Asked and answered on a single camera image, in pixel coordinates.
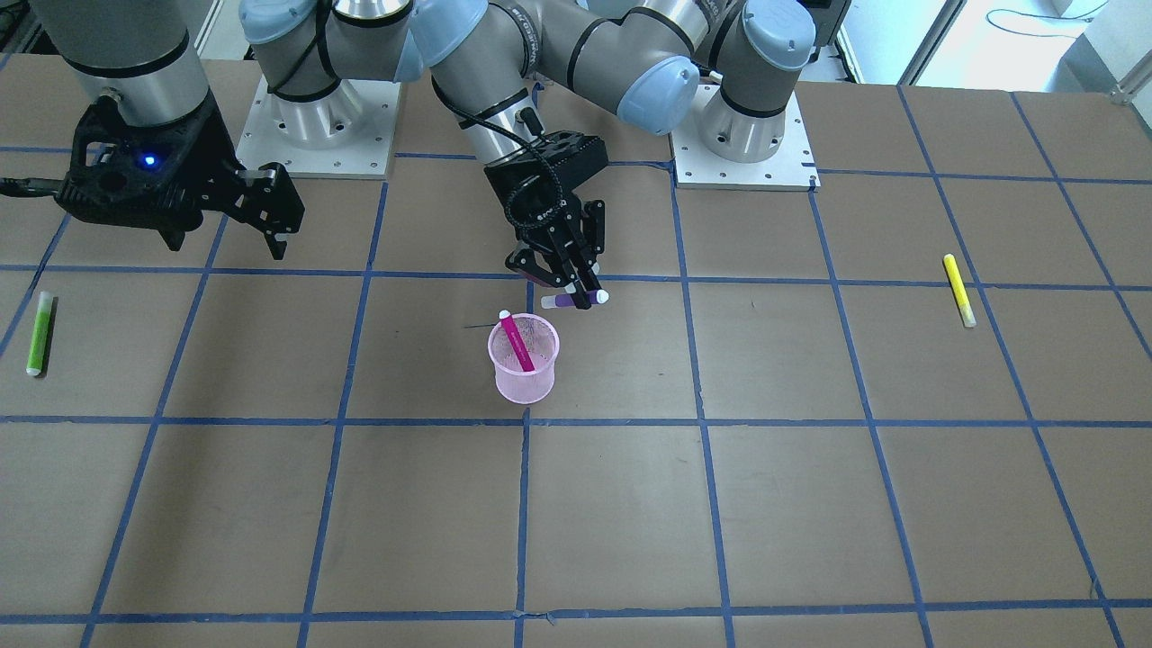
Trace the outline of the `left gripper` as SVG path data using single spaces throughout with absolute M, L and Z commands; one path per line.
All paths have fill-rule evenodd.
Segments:
M 598 303 L 598 256 L 605 249 L 606 205 L 579 203 L 575 190 L 608 165 L 608 144 L 597 135 L 551 131 L 510 158 L 485 166 L 487 178 L 518 242 L 505 268 L 528 282 L 563 288 L 573 307 L 588 311 Z M 541 265 L 532 248 L 555 248 L 561 271 Z

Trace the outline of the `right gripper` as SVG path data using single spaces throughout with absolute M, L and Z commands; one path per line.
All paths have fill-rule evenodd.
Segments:
M 305 213 L 283 164 L 241 169 L 214 95 L 149 127 L 126 122 L 118 95 L 99 95 L 76 127 L 65 178 L 3 178 L 3 196 L 50 197 L 88 224 L 156 229 L 173 251 L 215 211 L 258 229 L 275 261 Z

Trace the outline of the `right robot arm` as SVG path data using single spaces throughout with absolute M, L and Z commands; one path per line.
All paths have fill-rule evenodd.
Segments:
M 79 221 L 153 229 L 170 250 L 222 213 L 285 257 L 305 208 L 283 163 L 238 160 L 174 1 L 32 1 L 89 95 L 60 180 L 3 178 L 3 196 L 50 197 Z M 308 145 L 351 134 L 355 80 L 407 83 L 425 61 L 411 1 L 243 1 L 275 126 Z

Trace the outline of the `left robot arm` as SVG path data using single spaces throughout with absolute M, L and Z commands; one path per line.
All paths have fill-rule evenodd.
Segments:
M 689 116 L 702 74 L 719 75 L 702 140 L 738 164 L 770 159 L 817 46 L 799 1 L 636 1 L 606 17 L 576 1 L 419 1 L 414 42 L 514 229 L 506 268 L 554 291 L 547 308 L 604 303 L 606 209 L 577 188 L 608 165 L 604 140 L 545 131 L 537 74 L 657 136 Z

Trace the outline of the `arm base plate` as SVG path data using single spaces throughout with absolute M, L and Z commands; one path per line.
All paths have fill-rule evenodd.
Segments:
M 402 86 L 344 80 L 333 95 L 294 103 L 256 86 L 236 156 L 248 168 L 280 163 L 291 179 L 385 181 Z
M 688 116 L 670 133 L 676 184 L 707 190 L 811 193 L 823 187 L 797 95 L 782 113 L 752 118 L 700 85 Z

